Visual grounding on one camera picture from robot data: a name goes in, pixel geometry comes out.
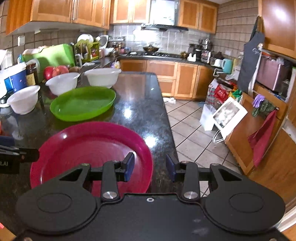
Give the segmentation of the magenta plastic plate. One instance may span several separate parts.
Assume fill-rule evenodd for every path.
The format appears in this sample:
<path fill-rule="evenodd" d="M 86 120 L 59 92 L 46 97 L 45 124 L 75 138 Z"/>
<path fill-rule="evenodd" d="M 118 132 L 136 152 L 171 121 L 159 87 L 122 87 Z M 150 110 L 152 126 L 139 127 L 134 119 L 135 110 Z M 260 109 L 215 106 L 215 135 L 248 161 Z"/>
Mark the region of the magenta plastic plate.
<path fill-rule="evenodd" d="M 122 161 L 130 152 L 135 156 L 134 169 L 128 182 L 118 184 L 119 193 L 145 193 L 152 180 L 154 163 L 148 146 L 137 133 L 101 121 L 70 126 L 40 147 L 40 157 L 31 165 L 31 187 L 35 188 L 82 163 L 101 167 L 107 161 Z"/>

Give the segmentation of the near white ribbed bowl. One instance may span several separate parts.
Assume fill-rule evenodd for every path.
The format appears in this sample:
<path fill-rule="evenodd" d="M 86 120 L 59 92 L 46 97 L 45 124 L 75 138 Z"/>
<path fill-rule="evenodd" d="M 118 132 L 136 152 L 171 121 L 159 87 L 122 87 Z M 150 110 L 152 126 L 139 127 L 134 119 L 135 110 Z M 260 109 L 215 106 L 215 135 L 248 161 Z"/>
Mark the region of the near white ribbed bowl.
<path fill-rule="evenodd" d="M 30 113 L 36 106 L 38 101 L 39 85 L 32 85 L 25 87 L 14 94 L 12 94 L 7 104 L 10 105 L 14 113 L 25 115 Z"/>

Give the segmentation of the white ribbed bowl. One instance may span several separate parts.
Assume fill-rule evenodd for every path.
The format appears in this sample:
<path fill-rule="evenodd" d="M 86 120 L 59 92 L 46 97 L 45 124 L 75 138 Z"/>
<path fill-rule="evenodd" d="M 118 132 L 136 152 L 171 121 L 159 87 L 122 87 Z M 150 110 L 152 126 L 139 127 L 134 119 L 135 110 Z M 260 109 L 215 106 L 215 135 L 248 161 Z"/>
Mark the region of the white ribbed bowl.
<path fill-rule="evenodd" d="M 25 87 L 14 94 L 12 94 L 7 104 L 10 105 L 14 113 L 25 115 L 30 113 L 36 106 L 38 101 L 39 85 L 32 85 Z"/>
<path fill-rule="evenodd" d="M 121 69 L 117 68 L 96 68 L 87 70 L 84 75 L 90 86 L 111 88 L 116 84 L 120 73 Z"/>
<path fill-rule="evenodd" d="M 45 85 L 49 87 L 50 91 L 56 95 L 60 96 L 65 92 L 73 90 L 77 87 L 78 77 L 80 73 L 70 72 L 55 76 L 49 79 Z"/>

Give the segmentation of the green plastic plate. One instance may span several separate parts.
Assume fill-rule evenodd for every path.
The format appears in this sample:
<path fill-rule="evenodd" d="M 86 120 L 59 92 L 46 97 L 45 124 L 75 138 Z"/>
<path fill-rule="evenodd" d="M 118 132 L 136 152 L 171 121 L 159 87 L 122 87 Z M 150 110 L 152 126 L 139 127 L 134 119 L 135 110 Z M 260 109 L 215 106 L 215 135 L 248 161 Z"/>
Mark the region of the green plastic plate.
<path fill-rule="evenodd" d="M 62 121 L 85 121 L 108 111 L 115 99 L 116 92 L 112 89 L 87 86 L 70 90 L 55 98 L 50 111 Z"/>

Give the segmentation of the middle white ribbed bowl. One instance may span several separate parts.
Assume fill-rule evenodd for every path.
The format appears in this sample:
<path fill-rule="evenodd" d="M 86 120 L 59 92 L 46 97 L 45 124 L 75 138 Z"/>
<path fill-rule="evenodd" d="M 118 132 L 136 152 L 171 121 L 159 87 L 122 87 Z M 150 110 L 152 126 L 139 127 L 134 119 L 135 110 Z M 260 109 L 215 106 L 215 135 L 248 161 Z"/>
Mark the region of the middle white ribbed bowl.
<path fill-rule="evenodd" d="M 70 72 L 55 76 L 49 79 L 45 85 L 49 87 L 50 91 L 56 95 L 60 96 L 65 92 L 73 90 L 77 87 L 78 77 L 80 73 Z"/>

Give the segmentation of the red hanging cloth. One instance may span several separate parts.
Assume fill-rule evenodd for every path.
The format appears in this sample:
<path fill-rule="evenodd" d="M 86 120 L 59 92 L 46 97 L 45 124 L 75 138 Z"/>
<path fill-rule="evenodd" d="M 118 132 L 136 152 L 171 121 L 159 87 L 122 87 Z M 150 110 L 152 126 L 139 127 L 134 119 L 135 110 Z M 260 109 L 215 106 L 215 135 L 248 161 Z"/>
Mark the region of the red hanging cloth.
<path fill-rule="evenodd" d="M 248 142 L 253 150 L 253 164 L 257 168 L 262 161 L 268 147 L 269 139 L 273 132 L 277 110 L 268 114 L 262 126 L 248 137 Z"/>

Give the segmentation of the blue paper cup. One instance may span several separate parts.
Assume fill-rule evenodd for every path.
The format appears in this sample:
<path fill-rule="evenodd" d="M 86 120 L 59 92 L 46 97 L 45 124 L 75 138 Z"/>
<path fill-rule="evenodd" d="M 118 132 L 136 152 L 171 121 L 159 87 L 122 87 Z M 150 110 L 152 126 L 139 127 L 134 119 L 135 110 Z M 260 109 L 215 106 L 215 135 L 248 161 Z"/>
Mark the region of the blue paper cup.
<path fill-rule="evenodd" d="M 22 62 L 1 72 L 8 93 L 15 93 L 27 87 L 26 68 L 26 64 Z"/>

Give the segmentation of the red apple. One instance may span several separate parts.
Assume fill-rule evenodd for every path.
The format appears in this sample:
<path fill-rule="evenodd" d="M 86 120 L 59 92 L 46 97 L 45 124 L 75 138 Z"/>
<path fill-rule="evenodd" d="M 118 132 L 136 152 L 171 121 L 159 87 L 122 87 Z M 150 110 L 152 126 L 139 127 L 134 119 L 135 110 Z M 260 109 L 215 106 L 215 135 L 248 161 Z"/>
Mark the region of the red apple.
<path fill-rule="evenodd" d="M 53 66 L 47 66 L 44 71 L 43 71 L 43 77 L 44 80 L 48 81 L 49 79 L 51 79 L 53 77 L 53 70 L 55 67 Z"/>

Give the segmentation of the dark glass sauce jar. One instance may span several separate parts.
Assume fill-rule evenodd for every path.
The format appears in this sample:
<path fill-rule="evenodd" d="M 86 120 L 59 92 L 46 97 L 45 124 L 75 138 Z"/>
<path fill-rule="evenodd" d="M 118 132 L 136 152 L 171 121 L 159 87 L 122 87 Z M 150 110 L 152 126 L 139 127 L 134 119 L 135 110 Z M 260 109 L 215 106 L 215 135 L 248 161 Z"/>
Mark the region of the dark glass sauce jar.
<path fill-rule="evenodd" d="M 39 84 L 36 63 L 31 63 L 27 65 L 26 81 L 27 81 L 27 86 L 33 86 L 33 85 Z"/>

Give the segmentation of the reddish pomegranate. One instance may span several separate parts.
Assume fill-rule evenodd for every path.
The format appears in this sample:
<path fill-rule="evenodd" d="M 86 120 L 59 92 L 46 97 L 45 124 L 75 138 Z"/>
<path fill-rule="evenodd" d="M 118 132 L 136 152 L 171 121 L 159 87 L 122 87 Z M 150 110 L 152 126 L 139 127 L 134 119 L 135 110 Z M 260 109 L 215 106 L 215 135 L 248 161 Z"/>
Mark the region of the reddish pomegranate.
<path fill-rule="evenodd" d="M 68 69 L 67 66 L 60 65 L 60 66 L 57 66 L 57 67 L 53 68 L 52 77 L 55 77 L 55 76 L 58 76 L 58 75 L 61 75 L 61 74 L 65 74 L 65 73 L 68 73 L 68 72 L 69 72 L 69 69 Z"/>

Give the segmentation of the far white ribbed bowl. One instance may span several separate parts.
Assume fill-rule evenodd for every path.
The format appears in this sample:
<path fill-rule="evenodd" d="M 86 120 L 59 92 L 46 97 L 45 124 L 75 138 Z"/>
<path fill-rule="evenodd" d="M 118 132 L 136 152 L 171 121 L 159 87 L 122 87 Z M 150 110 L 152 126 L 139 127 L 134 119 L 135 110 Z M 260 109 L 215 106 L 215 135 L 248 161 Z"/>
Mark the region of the far white ribbed bowl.
<path fill-rule="evenodd" d="M 120 73 L 121 69 L 117 68 L 96 68 L 87 70 L 84 75 L 90 86 L 111 88 L 116 84 Z"/>

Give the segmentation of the green cutting board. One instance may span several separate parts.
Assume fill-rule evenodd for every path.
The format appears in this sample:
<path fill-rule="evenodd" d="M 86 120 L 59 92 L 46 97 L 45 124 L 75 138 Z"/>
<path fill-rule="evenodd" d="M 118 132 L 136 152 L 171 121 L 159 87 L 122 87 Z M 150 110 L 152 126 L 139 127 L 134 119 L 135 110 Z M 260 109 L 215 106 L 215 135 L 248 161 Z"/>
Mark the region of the green cutting board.
<path fill-rule="evenodd" d="M 42 70 L 47 66 L 75 66 L 73 48 L 69 44 L 39 46 L 35 49 L 26 49 L 22 53 L 22 60 L 28 62 L 32 59 L 39 61 Z"/>

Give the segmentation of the teal electric kettle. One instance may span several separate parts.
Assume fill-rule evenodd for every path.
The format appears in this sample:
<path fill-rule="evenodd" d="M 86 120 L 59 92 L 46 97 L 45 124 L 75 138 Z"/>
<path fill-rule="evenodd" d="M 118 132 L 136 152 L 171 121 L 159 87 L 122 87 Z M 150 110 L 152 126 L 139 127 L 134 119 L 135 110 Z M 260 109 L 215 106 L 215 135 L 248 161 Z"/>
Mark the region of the teal electric kettle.
<path fill-rule="evenodd" d="M 233 61 L 227 58 L 222 60 L 222 70 L 226 74 L 232 73 Z"/>

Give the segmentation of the black wok on stove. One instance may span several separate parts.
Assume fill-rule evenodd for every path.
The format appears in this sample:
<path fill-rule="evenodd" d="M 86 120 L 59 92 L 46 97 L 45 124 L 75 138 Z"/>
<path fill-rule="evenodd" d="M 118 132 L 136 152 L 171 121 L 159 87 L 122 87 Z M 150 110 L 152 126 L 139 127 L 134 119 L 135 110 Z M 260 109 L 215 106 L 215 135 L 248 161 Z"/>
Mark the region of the black wok on stove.
<path fill-rule="evenodd" d="M 153 45 L 145 46 L 145 47 L 143 47 L 143 49 L 147 53 L 155 53 L 155 52 L 157 52 L 159 50 L 158 47 L 155 47 Z"/>

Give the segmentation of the dark hanging apron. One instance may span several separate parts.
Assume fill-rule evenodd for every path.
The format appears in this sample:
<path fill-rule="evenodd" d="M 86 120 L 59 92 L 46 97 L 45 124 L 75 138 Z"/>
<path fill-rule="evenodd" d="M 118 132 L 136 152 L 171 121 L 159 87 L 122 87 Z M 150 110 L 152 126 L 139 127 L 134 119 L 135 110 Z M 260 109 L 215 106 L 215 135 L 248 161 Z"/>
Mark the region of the dark hanging apron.
<path fill-rule="evenodd" d="M 254 82 L 258 73 L 261 53 L 264 46 L 265 34 L 263 33 L 263 20 L 261 16 L 257 16 L 250 40 L 244 44 L 243 59 L 238 77 L 238 88 L 252 95 Z"/>

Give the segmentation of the range hood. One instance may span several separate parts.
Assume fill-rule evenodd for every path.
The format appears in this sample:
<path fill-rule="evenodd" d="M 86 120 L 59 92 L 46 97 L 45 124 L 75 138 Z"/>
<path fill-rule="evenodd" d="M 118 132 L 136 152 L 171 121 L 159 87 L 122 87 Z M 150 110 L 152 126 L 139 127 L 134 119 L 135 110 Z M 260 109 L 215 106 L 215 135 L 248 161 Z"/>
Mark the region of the range hood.
<path fill-rule="evenodd" d="M 149 21 L 141 24 L 142 30 L 188 31 L 187 27 L 178 25 L 180 1 L 151 1 Z"/>

